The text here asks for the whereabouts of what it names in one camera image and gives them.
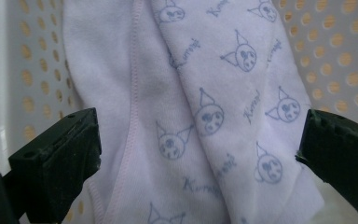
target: laundry basket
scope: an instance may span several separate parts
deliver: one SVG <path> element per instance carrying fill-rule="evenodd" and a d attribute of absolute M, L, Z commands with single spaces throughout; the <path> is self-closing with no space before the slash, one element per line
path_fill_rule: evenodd
<path fill-rule="evenodd" d="M 65 60 L 62 4 L 62 0 L 0 0 L 3 174 L 9 171 L 9 155 L 81 108 Z M 282 16 L 312 107 L 358 122 L 358 0 L 273 0 L 273 4 Z M 83 190 L 64 223 L 93 223 L 90 205 L 90 195 Z"/>

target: white fabric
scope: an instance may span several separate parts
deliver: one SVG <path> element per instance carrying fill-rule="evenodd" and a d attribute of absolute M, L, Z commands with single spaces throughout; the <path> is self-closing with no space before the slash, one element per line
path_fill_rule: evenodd
<path fill-rule="evenodd" d="M 305 223 L 323 206 L 294 155 L 309 99 L 269 1 L 66 1 L 96 106 L 97 223 Z"/>

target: fabric fold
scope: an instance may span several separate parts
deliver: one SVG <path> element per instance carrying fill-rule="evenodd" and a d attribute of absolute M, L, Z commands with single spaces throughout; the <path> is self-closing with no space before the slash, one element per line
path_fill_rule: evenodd
<path fill-rule="evenodd" d="M 306 223 L 309 98 L 268 0 L 66 1 L 68 63 L 96 106 L 96 223 Z"/>

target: perforated plastic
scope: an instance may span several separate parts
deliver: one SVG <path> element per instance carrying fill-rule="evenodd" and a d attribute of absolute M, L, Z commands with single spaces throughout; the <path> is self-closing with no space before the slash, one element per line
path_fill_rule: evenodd
<path fill-rule="evenodd" d="M 312 106 L 358 122 L 358 0 L 278 0 Z"/>
<path fill-rule="evenodd" d="M 358 122 L 358 0 L 272 0 L 280 11 L 312 107 Z M 62 0 L 0 0 L 0 172 L 7 158 L 80 109 L 65 64 Z M 318 183 L 327 204 L 311 223 L 358 223 L 348 203 Z M 65 223 L 93 223 L 86 191 Z"/>
<path fill-rule="evenodd" d="M 9 171 L 8 156 L 79 109 L 63 48 L 62 1 L 0 0 L 0 172 Z M 83 190 L 65 223 L 92 223 L 90 206 Z"/>

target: stitching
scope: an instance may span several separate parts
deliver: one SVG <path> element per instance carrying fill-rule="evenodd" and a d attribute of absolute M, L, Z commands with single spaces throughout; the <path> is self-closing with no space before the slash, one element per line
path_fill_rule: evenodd
<path fill-rule="evenodd" d="M 113 218 L 117 214 L 118 203 L 122 196 L 124 183 L 126 182 L 128 165 L 133 151 L 135 142 L 135 135 L 138 126 L 138 56 L 137 39 L 138 39 L 138 25 L 141 10 L 143 8 L 143 0 L 135 0 L 132 13 L 132 38 L 131 38 L 131 116 L 130 128 L 127 136 L 127 143 L 124 149 L 124 156 L 120 166 L 117 182 L 112 193 L 112 199 L 106 210 L 104 223 L 113 223 Z"/>

